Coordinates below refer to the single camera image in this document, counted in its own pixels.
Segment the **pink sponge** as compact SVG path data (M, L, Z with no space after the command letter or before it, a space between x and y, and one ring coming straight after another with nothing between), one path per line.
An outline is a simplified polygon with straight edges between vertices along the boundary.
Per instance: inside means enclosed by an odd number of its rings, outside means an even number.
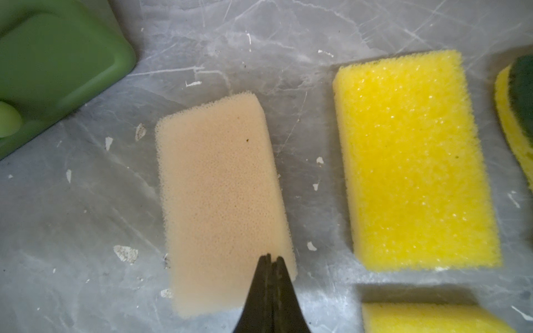
M243 92L162 118L155 129L174 309L241 307L258 260L296 257L265 112Z

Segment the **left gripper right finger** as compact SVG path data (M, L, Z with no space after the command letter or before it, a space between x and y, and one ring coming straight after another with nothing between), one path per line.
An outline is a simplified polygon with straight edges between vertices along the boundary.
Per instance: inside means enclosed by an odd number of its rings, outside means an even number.
M273 331L311 333L282 257L273 263Z

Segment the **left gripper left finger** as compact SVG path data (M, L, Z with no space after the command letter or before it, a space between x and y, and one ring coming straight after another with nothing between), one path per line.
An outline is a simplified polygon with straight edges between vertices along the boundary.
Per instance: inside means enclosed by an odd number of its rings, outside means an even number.
M258 260L242 314L234 332L272 332L272 260Z

